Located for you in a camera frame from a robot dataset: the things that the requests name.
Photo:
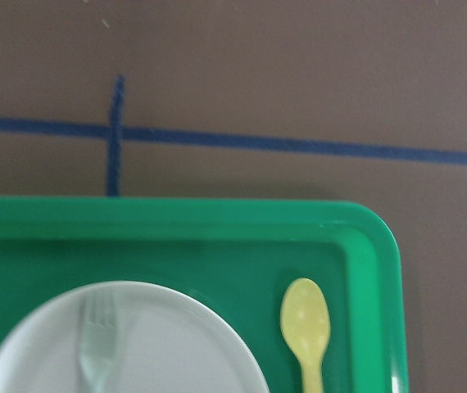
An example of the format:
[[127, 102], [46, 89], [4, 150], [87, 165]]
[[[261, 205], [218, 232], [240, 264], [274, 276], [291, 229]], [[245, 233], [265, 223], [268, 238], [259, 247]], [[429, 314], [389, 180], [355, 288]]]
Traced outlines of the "yellow plastic spoon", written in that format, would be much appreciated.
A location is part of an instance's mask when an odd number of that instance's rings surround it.
[[320, 287], [298, 278], [287, 288], [280, 310], [280, 330], [297, 359], [304, 392], [324, 392], [322, 363], [329, 345], [329, 309]]

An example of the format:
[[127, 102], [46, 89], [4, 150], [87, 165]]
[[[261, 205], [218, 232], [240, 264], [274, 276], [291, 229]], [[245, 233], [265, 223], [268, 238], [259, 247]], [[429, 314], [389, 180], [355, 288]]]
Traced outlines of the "green plastic tray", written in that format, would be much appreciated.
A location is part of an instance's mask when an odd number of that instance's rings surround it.
[[327, 392], [409, 389], [401, 261], [391, 229], [342, 201], [0, 197], [0, 345], [67, 291], [145, 282], [218, 314], [244, 341], [266, 392], [299, 392], [279, 314], [298, 278], [324, 293]]

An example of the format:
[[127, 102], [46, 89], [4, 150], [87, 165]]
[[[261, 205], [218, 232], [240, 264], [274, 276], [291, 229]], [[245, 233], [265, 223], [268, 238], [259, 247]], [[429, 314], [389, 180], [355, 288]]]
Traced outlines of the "white round plate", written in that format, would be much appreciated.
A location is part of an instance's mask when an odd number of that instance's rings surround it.
[[79, 327], [86, 295], [111, 290], [119, 339], [104, 392], [266, 392], [242, 338], [214, 311], [167, 287], [100, 282], [25, 317], [0, 345], [0, 392], [80, 392]]

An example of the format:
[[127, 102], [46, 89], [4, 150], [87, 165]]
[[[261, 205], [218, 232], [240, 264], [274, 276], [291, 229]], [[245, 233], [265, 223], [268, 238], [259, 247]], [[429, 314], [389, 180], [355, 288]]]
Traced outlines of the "clear plastic fork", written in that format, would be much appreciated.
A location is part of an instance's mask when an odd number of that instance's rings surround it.
[[116, 364], [118, 317], [111, 290], [86, 295], [79, 327], [80, 392], [104, 392]]

